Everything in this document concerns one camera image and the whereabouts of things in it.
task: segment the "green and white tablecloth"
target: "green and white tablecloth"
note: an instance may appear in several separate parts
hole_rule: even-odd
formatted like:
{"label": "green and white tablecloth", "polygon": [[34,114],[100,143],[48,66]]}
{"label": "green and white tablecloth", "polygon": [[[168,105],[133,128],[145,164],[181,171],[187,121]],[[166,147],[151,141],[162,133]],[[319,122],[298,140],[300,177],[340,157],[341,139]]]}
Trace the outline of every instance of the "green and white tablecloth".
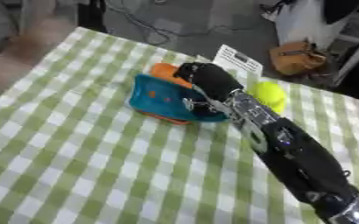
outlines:
{"label": "green and white tablecloth", "polygon": [[[0,224],[319,222],[229,124],[176,126],[128,106],[135,74],[186,60],[83,28],[50,52],[0,97]],[[359,187],[353,99],[279,84],[285,115]]]}

